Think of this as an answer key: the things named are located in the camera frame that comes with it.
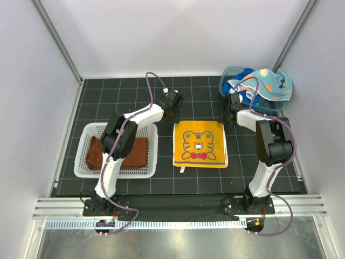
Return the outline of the blue patterned towel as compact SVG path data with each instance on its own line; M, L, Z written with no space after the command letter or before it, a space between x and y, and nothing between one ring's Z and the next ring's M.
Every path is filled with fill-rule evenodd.
M229 165L224 125L210 120L183 120L173 129L172 165L224 169Z

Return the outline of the brown towel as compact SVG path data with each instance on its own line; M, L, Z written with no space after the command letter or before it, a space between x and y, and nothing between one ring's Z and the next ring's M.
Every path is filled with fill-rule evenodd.
M102 145L100 139L91 137L86 156L86 165L90 170L98 171L102 165ZM147 165L148 139L135 138L130 154L124 159L121 169L139 169Z

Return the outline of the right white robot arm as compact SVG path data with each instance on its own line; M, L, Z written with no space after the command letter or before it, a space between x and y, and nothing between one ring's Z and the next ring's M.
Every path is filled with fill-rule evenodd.
M245 127L256 134L258 167L245 189L243 208L247 213L260 213L271 198L272 185L280 170L295 155L294 136L286 117L273 117L244 108L239 94L225 96L219 122Z

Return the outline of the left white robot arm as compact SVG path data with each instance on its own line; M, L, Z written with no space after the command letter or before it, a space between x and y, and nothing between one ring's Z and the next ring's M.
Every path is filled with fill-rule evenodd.
M183 96L176 90L165 90L154 103L132 113L113 113L100 139L102 167L98 183L91 195L91 208L102 216L110 215L115 202L116 181L120 167L134 147L137 131L159 121L180 121Z

